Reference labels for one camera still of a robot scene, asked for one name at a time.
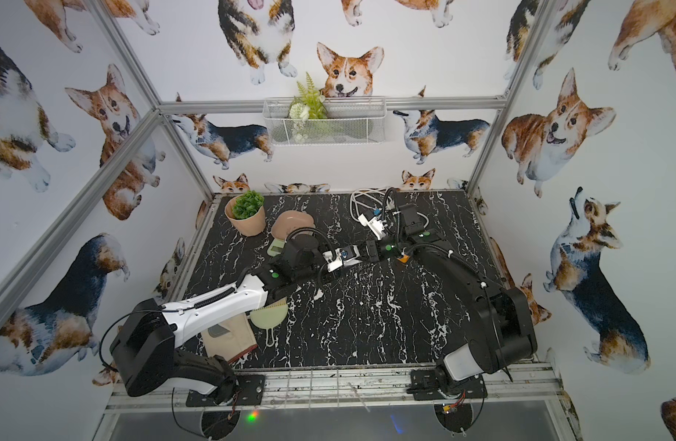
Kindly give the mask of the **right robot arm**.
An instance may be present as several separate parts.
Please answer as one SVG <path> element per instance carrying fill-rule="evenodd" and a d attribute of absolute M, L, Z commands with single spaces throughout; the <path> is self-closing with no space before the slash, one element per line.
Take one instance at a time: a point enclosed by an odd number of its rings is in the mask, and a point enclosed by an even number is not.
<path fill-rule="evenodd" d="M 466 310 L 467 323 L 461 326 L 464 343 L 439 363 L 447 380 L 459 383 L 492 374 L 535 354 L 531 312 L 519 288 L 505 288 L 458 257 L 440 233 L 424 226 L 411 204 L 398 208 L 396 237 L 403 254 L 436 275 Z"/>

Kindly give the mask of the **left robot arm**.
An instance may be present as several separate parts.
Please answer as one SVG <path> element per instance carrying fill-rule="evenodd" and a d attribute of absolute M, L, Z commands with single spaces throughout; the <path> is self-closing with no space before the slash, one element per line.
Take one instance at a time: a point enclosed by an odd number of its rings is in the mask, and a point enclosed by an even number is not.
<path fill-rule="evenodd" d="M 188 340 L 235 316 L 264 308 L 290 295 L 309 280 L 362 262 L 381 259 L 378 243 L 369 240 L 343 248 L 320 244 L 317 235 L 301 233 L 285 242 L 279 255 L 244 270 L 237 281 L 185 301 L 139 303 L 110 345 L 110 354 L 130 397 L 159 389 L 189 389 L 224 404 L 239 385 L 222 356 L 185 351 Z"/>

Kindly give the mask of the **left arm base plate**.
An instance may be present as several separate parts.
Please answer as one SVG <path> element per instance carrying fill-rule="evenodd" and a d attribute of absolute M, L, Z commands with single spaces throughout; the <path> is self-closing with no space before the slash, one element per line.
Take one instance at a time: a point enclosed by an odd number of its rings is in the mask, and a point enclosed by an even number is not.
<path fill-rule="evenodd" d="M 209 394 L 201 394 L 190 391 L 187 395 L 186 406 L 211 407 L 211 406 L 240 406 L 259 405 L 264 396 L 266 387 L 266 375 L 241 374 L 234 380 L 228 380 L 222 386 Z"/>

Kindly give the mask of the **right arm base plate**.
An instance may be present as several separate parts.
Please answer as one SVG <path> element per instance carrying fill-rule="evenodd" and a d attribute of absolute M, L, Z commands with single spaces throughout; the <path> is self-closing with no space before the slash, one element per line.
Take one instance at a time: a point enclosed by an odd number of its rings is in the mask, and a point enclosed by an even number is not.
<path fill-rule="evenodd" d="M 488 397 L 481 377 L 453 380 L 441 367 L 415 369 L 410 372 L 410 384 L 406 393 L 416 401 L 457 400 L 462 395 L 468 399 Z"/>

